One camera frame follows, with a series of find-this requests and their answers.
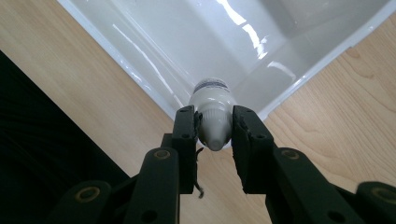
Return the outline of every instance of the wood grain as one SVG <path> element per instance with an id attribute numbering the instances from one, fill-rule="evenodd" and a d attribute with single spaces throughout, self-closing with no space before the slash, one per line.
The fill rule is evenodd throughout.
<path id="1" fill-rule="evenodd" d="M 347 50 L 264 122 L 334 184 L 396 186 L 396 14 Z M 0 2 L 0 48 L 129 175 L 173 122 L 55 1 Z M 182 195 L 181 223 L 270 223 L 245 195 L 231 150 L 204 150 L 205 197 Z"/>

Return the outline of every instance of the screw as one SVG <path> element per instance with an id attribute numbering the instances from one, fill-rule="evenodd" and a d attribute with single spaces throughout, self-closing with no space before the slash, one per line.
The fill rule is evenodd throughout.
<path id="1" fill-rule="evenodd" d="M 389 189 L 373 188 L 372 193 L 375 197 L 386 203 L 396 204 L 396 193 Z"/>
<path id="2" fill-rule="evenodd" d="M 88 203 L 100 194 L 100 189 L 98 187 L 86 187 L 84 189 L 81 189 L 77 194 L 75 195 L 75 199 L 79 203 Z"/>
<path id="3" fill-rule="evenodd" d="M 257 134 L 256 137 L 257 138 L 266 138 L 267 135 L 260 133 L 260 134 Z"/>
<path id="4" fill-rule="evenodd" d="M 292 151 L 292 150 L 288 150 L 288 149 L 282 150 L 281 153 L 282 153 L 282 156 L 287 157 L 291 160 L 298 160 L 300 158 L 300 155 L 297 152 Z"/>
<path id="5" fill-rule="evenodd" d="M 167 150 L 158 150 L 154 153 L 154 156 L 158 160 L 165 160 L 171 156 L 171 153 Z"/>

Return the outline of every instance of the plastic bottle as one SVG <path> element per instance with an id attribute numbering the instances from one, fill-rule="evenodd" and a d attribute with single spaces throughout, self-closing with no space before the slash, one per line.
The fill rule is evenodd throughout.
<path id="1" fill-rule="evenodd" d="M 235 100 L 227 84 L 215 77 L 200 81 L 189 105 L 203 115 L 198 133 L 201 143 L 213 151 L 221 150 L 230 141 L 233 128 Z"/>

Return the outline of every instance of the white sink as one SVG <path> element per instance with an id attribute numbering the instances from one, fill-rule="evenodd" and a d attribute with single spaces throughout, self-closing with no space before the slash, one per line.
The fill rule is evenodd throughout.
<path id="1" fill-rule="evenodd" d="M 204 77 L 226 81 L 265 119 L 396 9 L 394 0 L 59 2 L 172 119 Z"/>

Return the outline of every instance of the wooden table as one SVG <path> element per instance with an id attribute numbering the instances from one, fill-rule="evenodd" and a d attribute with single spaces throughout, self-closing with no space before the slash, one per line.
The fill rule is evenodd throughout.
<path id="1" fill-rule="evenodd" d="M 0 48 L 129 175 L 173 122 L 56 1 L 1 1 Z M 334 184 L 396 186 L 396 14 L 347 50 L 264 122 Z M 245 195 L 231 150 L 204 151 L 205 197 L 181 197 L 181 223 L 270 223 Z"/>

